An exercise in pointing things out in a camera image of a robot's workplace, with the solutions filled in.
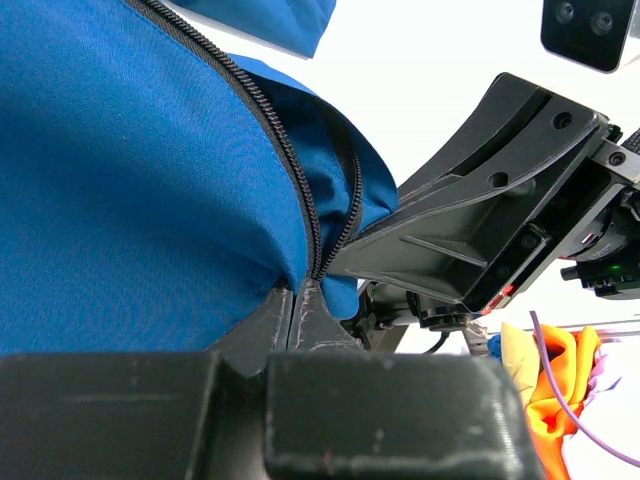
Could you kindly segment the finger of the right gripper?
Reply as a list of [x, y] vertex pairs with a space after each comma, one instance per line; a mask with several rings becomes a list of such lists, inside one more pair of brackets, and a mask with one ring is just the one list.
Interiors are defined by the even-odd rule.
[[509, 185], [445, 178], [349, 241], [329, 272], [480, 313], [546, 246], [534, 221], [546, 200], [535, 178]]

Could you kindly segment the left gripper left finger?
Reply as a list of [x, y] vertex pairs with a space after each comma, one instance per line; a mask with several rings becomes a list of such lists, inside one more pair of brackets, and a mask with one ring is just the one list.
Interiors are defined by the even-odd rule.
[[264, 368], [293, 295], [276, 288], [196, 352], [1, 361], [5, 479], [263, 479]]

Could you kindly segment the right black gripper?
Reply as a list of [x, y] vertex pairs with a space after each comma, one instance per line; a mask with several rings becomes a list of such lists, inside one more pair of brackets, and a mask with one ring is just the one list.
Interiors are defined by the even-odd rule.
[[[600, 128], [600, 115], [583, 105], [502, 73], [447, 143], [399, 188], [406, 205], [447, 176], [489, 162], [544, 164]], [[572, 261], [565, 281], [606, 300], [639, 297], [639, 135], [622, 144], [607, 136], [568, 181], [500, 252], [474, 288], [474, 311], [486, 315], [525, 291], [556, 259]]]

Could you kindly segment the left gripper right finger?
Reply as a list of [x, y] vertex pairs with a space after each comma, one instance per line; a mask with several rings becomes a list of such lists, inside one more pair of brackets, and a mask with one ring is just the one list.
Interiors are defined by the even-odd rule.
[[318, 282], [297, 296], [266, 367], [264, 463], [274, 479], [539, 479], [519, 395], [486, 357], [371, 353], [335, 323]]

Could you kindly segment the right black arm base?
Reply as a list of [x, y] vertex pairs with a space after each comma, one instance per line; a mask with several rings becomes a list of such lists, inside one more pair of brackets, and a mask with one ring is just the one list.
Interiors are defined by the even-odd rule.
[[390, 353], [397, 349], [411, 325], [436, 333], [437, 341], [426, 351], [442, 351], [451, 334], [467, 330], [478, 314], [459, 304], [443, 303], [399, 287], [372, 281], [358, 286], [359, 310], [342, 327], [368, 351]]

